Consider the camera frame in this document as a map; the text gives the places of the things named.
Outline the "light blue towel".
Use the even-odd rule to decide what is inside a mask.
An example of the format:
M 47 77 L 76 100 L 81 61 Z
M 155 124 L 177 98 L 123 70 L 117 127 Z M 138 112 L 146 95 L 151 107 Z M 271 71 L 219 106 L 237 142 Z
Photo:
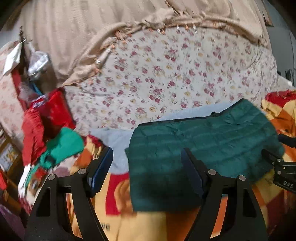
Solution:
M 171 121 L 185 118 L 201 118 L 209 116 L 211 113 L 220 113 L 232 106 L 232 102 L 221 102 L 201 106 L 197 108 L 187 108 L 166 114 L 157 121 Z M 113 161 L 109 169 L 112 174 L 125 174 L 128 172 L 128 158 L 125 149 L 130 144 L 133 130 L 121 130 L 117 128 L 91 128 L 90 134 L 100 139 L 103 144 L 110 146 L 113 150 Z

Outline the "bright green garment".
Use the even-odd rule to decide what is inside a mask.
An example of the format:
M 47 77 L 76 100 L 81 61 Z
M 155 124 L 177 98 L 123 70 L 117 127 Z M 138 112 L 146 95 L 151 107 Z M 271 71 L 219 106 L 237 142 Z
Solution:
M 51 169 L 65 159 L 81 153 L 84 141 L 77 132 L 64 127 L 55 138 L 46 143 L 46 148 L 39 158 L 39 164 L 44 169 Z

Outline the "floral quilt pile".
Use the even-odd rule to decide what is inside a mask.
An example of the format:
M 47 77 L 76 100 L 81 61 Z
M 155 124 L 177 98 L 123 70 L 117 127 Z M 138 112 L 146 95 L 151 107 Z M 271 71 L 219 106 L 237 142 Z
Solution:
M 215 29 L 137 32 L 119 42 L 97 73 L 65 87 L 76 131 L 133 129 L 203 105 L 248 99 L 260 106 L 278 88 L 265 47 Z

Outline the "red padded garment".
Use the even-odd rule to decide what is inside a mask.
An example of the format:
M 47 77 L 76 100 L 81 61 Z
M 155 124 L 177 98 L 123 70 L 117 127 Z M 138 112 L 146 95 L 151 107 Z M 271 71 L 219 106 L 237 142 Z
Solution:
M 64 96 L 65 89 L 57 88 L 33 100 L 24 112 L 22 131 L 23 165 L 34 164 L 46 150 L 46 142 L 56 137 L 64 127 L 74 129 L 76 123 Z

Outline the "black power adapter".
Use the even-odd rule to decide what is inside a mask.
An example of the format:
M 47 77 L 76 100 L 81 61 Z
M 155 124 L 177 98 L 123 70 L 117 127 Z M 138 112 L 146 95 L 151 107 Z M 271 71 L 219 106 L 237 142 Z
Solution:
M 293 82 L 293 71 L 292 71 L 292 69 L 287 69 L 287 70 L 285 71 L 285 78 L 286 78 L 288 81 Z

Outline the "dark green puffer jacket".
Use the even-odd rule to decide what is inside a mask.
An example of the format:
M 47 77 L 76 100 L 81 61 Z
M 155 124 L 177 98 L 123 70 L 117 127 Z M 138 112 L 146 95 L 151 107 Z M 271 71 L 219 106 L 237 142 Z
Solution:
M 274 126 L 246 99 L 206 117 L 141 124 L 125 151 L 136 211 L 175 209 L 185 204 L 185 197 L 198 198 L 200 204 L 181 162 L 184 148 L 207 168 L 226 177 L 244 175 L 250 182 L 271 169 L 263 149 L 279 157 L 285 152 Z

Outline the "beige tasselled bed cover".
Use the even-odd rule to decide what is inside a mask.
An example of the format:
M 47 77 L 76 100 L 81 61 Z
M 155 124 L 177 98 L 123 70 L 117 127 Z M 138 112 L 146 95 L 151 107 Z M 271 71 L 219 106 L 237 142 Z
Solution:
M 144 29 L 222 29 L 270 47 L 255 1 L 29 1 L 20 22 L 65 85 L 92 76 L 109 46 Z

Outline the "red white floral blanket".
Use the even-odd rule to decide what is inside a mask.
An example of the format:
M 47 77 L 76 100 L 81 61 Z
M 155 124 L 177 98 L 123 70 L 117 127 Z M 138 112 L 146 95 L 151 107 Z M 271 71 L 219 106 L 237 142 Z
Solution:
M 41 167 L 37 169 L 37 165 L 27 165 L 24 167 L 23 174 L 18 183 L 18 200 L 28 215 L 46 178 L 50 174 L 55 174 L 57 177 L 69 176 L 77 158 L 78 155 L 70 156 L 49 170 L 43 170 Z

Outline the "orange red yellow blanket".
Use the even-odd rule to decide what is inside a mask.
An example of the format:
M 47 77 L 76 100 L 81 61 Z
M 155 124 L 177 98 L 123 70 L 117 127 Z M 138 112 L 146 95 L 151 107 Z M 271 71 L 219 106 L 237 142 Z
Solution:
M 295 90 L 269 93 L 261 104 L 279 131 L 284 133 L 286 128 L 292 131 L 288 135 L 295 134 Z M 71 174 L 86 167 L 95 147 L 102 145 L 97 137 L 89 134 L 88 138 L 92 140 L 86 141 L 86 151 L 75 161 Z M 270 235 L 295 209 L 295 195 L 272 184 L 272 174 L 273 170 L 252 187 Z M 185 197 L 185 204 L 175 209 L 164 206 L 136 211 L 130 196 L 129 172 L 117 175 L 109 171 L 102 190 L 91 201 L 109 240 L 184 240 L 199 211 L 198 198 L 193 197 Z

